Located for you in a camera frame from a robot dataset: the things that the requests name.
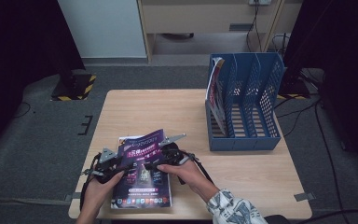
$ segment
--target magazine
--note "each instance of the magazine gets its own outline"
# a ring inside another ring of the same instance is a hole
[[[226,115],[223,105],[222,87],[219,82],[220,69],[223,66],[224,59],[213,58],[213,70],[209,78],[208,88],[206,91],[206,105],[211,109],[213,116],[222,131],[227,135]]]
[[[133,163],[133,169],[115,186],[112,208],[171,207],[171,187],[168,174],[146,170],[144,163],[164,160],[158,143],[165,139],[162,129],[142,137],[119,139],[117,155],[120,165]]]

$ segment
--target gray carpet floor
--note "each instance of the gray carpet floor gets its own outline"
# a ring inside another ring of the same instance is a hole
[[[16,118],[0,138],[0,198],[40,199],[61,202],[71,194],[90,146],[105,95],[114,89],[206,88],[207,66],[95,66],[97,76],[87,100],[54,102],[50,95],[59,77],[44,78],[28,86]],[[277,116],[303,109],[319,99],[290,100],[276,109]],[[337,173],[344,209],[358,209],[358,156],[343,151],[326,111],[318,108],[325,138]],[[314,217],[339,211],[332,166],[319,131],[314,107],[279,118],[298,175]],[[86,135],[82,123],[92,122]],[[0,203],[0,223],[75,223],[69,205]],[[358,223],[357,214],[347,214]],[[311,223],[345,223],[342,215]]]

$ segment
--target wooden table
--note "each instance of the wooden table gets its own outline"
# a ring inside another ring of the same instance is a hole
[[[205,118],[205,90],[119,90],[107,93],[83,170],[103,147],[115,150],[120,136],[141,135],[164,129],[166,135],[186,133],[177,142],[181,149],[200,159],[218,188],[230,189],[236,197],[249,200],[262,216],[311,217],[308,201],[297,202],[303,193],[296,168],[282,139],[272,151],[211,152]],[[86,177],[81,176],[76,192]],[[205,202],[191,189],[171,178],[172,207],[157,211],[112,210],[110,196],[99,218],[107,219],[211,219]],[[78,199],[69,216],[77,218]]]

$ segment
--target power strip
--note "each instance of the power strip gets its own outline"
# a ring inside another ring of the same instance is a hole
[[[249,5],[254,6],[257,3],[259,6],[271,5],[271,0],[249,0]]]

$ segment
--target hand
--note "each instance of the hand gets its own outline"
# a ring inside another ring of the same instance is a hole
[[[94,176],[91,177],[91,181],[89,182],[89,186],[87,187],[84,196],[83,208],[76,221],[77,224],[93,222],[93,220],[98,216],[100,208],[107,195],[112,191],[113,187],[118,183],[118,181],[120,181],[123,175],[124,171],[116,174],[112,177],[112,179],[104,184],[98,182]]]
[[[180,166],[162,164],[157,168],[162,172],[179,176],[206,203],[219,191],[219,188],[202,174],[193,161],[186,161]]]

